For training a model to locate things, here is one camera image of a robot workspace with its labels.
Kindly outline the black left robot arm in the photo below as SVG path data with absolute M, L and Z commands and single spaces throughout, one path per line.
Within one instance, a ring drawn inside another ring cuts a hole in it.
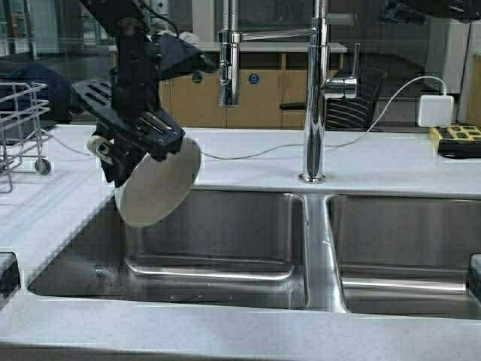
M 164 162 L 180 152 L 185 132 L 159 98 L 163 80 L 196 72 L 212 74 L 216 63 L 177 35 L 153 34 L 138 1 L 84 1 L 83 6 L 116 43 L 116 65 L 108 80 L 81 80 L 73 86 L 97 120 L 107 182 L 121 187 L 145 156 Z

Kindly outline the robot base corner right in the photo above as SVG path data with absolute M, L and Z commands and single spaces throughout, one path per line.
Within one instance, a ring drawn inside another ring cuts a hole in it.
M 480 302 L 481 300 L 480 259 L 481 259 L 481 255 L 479 253 L 474 254 L 470 258 L 469 269 L 467 274 L 468 288 L 478 302 Z

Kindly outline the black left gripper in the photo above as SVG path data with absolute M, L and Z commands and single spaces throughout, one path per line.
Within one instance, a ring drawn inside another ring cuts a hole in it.
M 146 103 L 146 96 L 109 80 L 82 80 L 73 90 L 98 121 L 87 149 L 102 161 L 108 183 L 124 185 L 147 153 L 161 162 L 180 152 L 185 132 L 157 104 Z

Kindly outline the robot base corner left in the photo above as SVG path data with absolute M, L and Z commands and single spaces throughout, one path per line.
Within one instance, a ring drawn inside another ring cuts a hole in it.
M 20 270 L 16 255 L 1 252 L 1 309 L 9 302 L 11 297 L 21 288 Z

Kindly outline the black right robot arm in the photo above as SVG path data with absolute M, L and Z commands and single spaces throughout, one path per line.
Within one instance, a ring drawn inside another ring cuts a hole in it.
M 422 25 L 426 17 L 472 23 L 480 20 L 480 1 L 385 1 L 379 15 L 379 19 L 383 23 L 414 23 L 416 25 Z

